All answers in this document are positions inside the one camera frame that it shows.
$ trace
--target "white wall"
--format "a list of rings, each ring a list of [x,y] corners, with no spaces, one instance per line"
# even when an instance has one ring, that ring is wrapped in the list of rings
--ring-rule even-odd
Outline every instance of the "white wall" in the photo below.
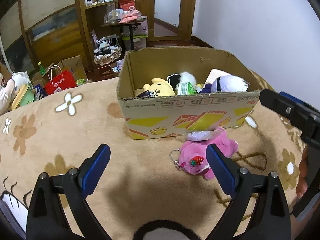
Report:
[[[155,18],[179,26],[181,0],[155,0]]]
[[[307,0],[197,0],[192,35],[320,109],[320,21]]]

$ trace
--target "beige carpet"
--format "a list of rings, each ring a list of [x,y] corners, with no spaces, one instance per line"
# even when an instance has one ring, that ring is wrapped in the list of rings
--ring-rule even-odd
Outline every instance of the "beige carpet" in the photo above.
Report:
[[[117,82],[114,78],[85,84],[0,116],[1,131],[6,118],[11,119],[8,134],[5,129],[0,134],[0,184],[4,181],[6,189],[28,206],[41,172],[65,173],[91,156],[100,143],[106,143],[111,160],[87,201],[113,240],[132,239],[141,225],[159,219],[179,222],[206,238],[230,198],[216,179],[206,181],[175,168],[169,153],[182,145],[183,136],[129,138],[116,99]],[[56,112],[68,93],[75,102],[75,112],[70,106]],[[303,149],[300,132],[258,103],[241,127],[227,133],[239,143],[234,160],[252,173],[278,172],[291,202]],[[252,197],[238,233],[244,231],[254,201]],[[72,229],[81,234],[65,198],[62,203]]]

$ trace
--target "pink plush toy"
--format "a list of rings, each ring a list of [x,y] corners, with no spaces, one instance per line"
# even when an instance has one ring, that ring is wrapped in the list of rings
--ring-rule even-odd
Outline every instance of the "pink plush toy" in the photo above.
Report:
[[[238,143],[229,139],[226,130],[223,129],[218,136],[206,141],[186,141],[180,148],[178,166],[193,175],[204,175],[205,179],[213,179],[213,171],[205,157],[207,146],[212,143],[218,146],[225,157],[231,157],[238,150]]]

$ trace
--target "yellow plush toy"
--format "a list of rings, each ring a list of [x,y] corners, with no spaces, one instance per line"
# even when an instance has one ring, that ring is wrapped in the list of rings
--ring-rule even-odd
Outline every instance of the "yellow plush toy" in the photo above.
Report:
[[[166,97],[166,96],[174,96],[175,93],[172,89],[172,86],[164,79],[161,78],[153,78],[152,85],[145,84],[143,86],[144,91],[153,91],[156,97]]]

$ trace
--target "black plush toy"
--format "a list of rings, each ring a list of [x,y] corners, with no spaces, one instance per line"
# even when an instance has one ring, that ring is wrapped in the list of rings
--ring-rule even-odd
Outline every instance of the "black plush toy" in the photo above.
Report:
[[[182,83],[190,82],[195,88],[197,85],[196,78],[189,72],[182,72],[180,74],[172,74],[167,77],[167,82],[173,87],[174,90],[178,91],[178,85]]]

